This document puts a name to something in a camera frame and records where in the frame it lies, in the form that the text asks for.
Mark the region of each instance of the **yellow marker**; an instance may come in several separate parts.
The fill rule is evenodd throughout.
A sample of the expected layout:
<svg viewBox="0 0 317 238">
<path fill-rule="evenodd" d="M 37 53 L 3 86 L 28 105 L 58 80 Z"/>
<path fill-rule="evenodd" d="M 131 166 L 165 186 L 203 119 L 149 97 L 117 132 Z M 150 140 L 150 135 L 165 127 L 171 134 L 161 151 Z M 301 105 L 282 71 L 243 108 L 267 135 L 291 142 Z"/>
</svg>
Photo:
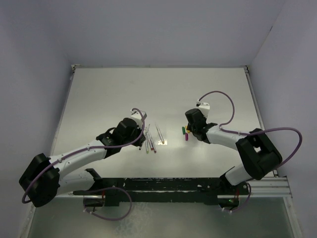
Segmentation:
<svg viewBox="0 0 317 238">
<path fill-rule="evenodd" d="M 187 126 L 185 126 L 185 129 L 187 130 L 187 133 L 190 133 L 190 130 L 187 129 Z"/>
</svg>

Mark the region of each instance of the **metal frame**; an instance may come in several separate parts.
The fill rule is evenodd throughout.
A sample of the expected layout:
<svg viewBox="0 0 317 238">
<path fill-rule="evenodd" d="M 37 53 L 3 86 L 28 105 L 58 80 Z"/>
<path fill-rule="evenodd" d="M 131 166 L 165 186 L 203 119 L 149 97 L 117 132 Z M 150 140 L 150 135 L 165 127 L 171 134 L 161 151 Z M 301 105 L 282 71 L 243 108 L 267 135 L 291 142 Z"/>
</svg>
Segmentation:
<svg viewBox="0 0 317 238">
<path fill-rule="evenodd" d="M 69 91 L 71 88 L 72 79 L 73 79 L 75 70 L 76 70 L 76 68 L 91 68 L 91 67 L 85 67 L 83 65 L 72 65 L 72 67 L 73 67 L 73 74 L 70 78 L 71 83 L 69 85 L 69 89 L 67 92 L 67 98 L 65 100 L 65 104 L 64 104 L 64 107 L 62 110 L 60 121 L 59 121 L 58 127 L 56 129 L 55 137 L 54 137 L 53 144 L 52 144 L 51 154 L 52 154 L 54 147 L 55 147 L 56 139 L 58 136 L 60 124 L 61 124 L 61 121 L 63 118 L 66 103 L 68 100 L 68 95 L 69 95 Z M 157 68 L 160 68 L 160 67 L 171 67 L 171 66 L 168 66 L 168 65 L 166 65 L 166 66 L 163 66 L 163 65 L 162 66 L 145 65 L 145 66 L 118 66 L 118 67 L 138 67 L 138 68 L 140 68 L 140 67 L 157 67 Z M 249 69 L 247 66 L 243 66 L 243 68 L 245 70 L 246 78 L 247 78 L 247 81 L 249 84 L 249 88 L 250 88 L 252 99 L 254 102 L 254 106 L 255 106 L 255 109 L 256 109 L 256 112 L 258 115 L 258 120 L 259 120 L 260 126 L 262 129 L 264 129 L 264 124 L 262 121 L 262 117 L 260 114 L 258 103 L 257 103 L 257 100 L 255 98 L 254 90 L 253 90 L 253 87 L 251 84 L 251 80 L 250 80 L 250 76 L 249 76 Z M 287 180 L 287 178 L 279 178 L 276 170 L 273 171 L 273 174 L 274 174 L 274 177 L 263 178 L 262 180 L 259 180 L 259 181 L 257 181 L 257 180 L 249 181 L 249 184 L 252 187 L 251 196 L 252 197 L 283 197 L 285 208 L 286 208 L 287 215 L 288 215 L 288 219 L 289 219 L 289 222 L 290 222 L 293 234 L 294 234 L 294 238 L 302 238 L 303 235 L 302 235 L 302 231 L 301 231 L 301 228 L 300 228 L 300 225 L 299 225 L 299 222 L 298 222 L 298 219 L 296 217 L 295 210 L 294 210 L 294 205 L 293 205 L 293 201 L 292 201 L 292 194 L 291 194 L 288 180 Z M 59 195 L 57 197 L 58 198 L 83 198 L 84 196 L 75 196 L 75 195 L 73 195 L 73 193 L 68 193 L 68 194 Z M 100 197 L 101 196 L 98 196 L 98 195 L 85 195 L 85 198 L 100 198 Z M 218 196 L 218 198 L 228 198 L 228 197 L 229 197 L 229 195 Z M 19 238 L 27 238 L 28 237 L 30 227 L 32 224 L 32 220 L 34 217 L 34 213 L 35 213 L 35 207 L 30 204 L 28 207 L 28 210 L 27 210 L 26 219 L 24 221 L 23 227 L 22 227 L 20 234 L 19 234 Z"/>
</svg>

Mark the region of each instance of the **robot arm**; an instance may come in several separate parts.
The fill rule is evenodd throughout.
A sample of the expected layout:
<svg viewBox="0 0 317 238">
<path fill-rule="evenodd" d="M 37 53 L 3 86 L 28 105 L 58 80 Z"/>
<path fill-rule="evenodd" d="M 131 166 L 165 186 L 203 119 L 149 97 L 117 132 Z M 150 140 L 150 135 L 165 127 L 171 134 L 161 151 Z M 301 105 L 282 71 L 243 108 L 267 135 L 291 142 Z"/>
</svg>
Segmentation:
<svg viewBox="0 0 317 238">
<path fill-rule="evenodd" d="M 75 170 L 120 152 L 120 145 L 130 143 L 139 137 L 142 124 L 141 115 L 137 111 L 132 111 L 130 118 L 123 119 L 116 128 L 109 129 L 84 146 L 56 156 L 46 157 L 44 154 L 39 154 L 34 157 L 19 183 L 26 191 L 35 177 L 55 162 L 56 164 L 43 173 L 27 194 L 35 207 L 47 204 L 56 195 L 62 193 L 88 190 L 95 182 L 93 175 L 89 170 L 79 172 Z M 132 145 L 141 146 L 144 141 L 145 136 L 141 135 Z"/>
<path fill-rule="evenodd" d="M 185 113 L 187 129 L 199 141 L 223 145 L 240 154 L 242 164 L 220 177 L 228 186 L 236 186 L 250 179 L 260 180 L 282 162 L 280 153 L 265 134 L 245 136 L 224 132 L 216 123 L 206 123 L 210 110 L 208 103 L 199 102 L 196 106 Z"/>
</svg>

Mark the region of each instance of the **gray wall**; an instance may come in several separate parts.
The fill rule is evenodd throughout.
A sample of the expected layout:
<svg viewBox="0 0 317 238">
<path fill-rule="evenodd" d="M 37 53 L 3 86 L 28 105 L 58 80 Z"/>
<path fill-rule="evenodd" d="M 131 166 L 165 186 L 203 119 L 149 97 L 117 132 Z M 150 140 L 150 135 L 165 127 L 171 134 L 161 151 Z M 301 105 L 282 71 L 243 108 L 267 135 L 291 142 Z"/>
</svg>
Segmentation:
<svg viewBox="0 0 317 238">
<path fill-rule="evenodd" d="M 285 3 L 252 62 L 251 79 L 266 128 L 292 126 L 303 134 L 299 152 L 280 172 L 289 178 L 306 237 L 316 237 L 317 1 Z M 298 141 L 291 132 L 270 137 L 284 156 Z"/>
<path fill-rule="evenodd" d="M 250 64 L 284 0 L 45 0 L 71 63 Z"/>
<path fill-rule="evenodd" d="M 16 238 L 26 205 L 18 180 L 34 155 L 49 153 L 70 63 L 32 1 L 0 3 L 0 237 Z"/>
</svg>

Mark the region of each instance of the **white table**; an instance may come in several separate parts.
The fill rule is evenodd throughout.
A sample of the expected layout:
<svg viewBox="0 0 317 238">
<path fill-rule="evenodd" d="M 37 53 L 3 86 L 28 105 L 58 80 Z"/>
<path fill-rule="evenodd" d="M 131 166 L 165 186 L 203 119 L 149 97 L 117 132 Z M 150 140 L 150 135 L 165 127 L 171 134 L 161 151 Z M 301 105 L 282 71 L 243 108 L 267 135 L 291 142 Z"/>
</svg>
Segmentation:
<svg viewBox="0 0 317 238">
<path fill-rule="evenodd" d="M 238 152 L 199 142 L 192 134 L 185 141 L 181 129 L 187 124 L 185 112 L 212 90 L 226 92 L 235 103 L 236 115 L 227 128 L 250 131 L 260 127 L 243 68 L 78 68 L 53 154 L 89 143 L 137 107 L 146 111 L 154 140 L 159 140 L 157 122 L 167 145 L 157 145 L 156 154 L 128 146 L 85 168 L 94 168 L 105 178 L 219 177 L 241 163 Z M 204 100 L 211 105 L 208 122 L 229 120 L 232 108 L 225 96 L 212 94 Z"/>
</svg>

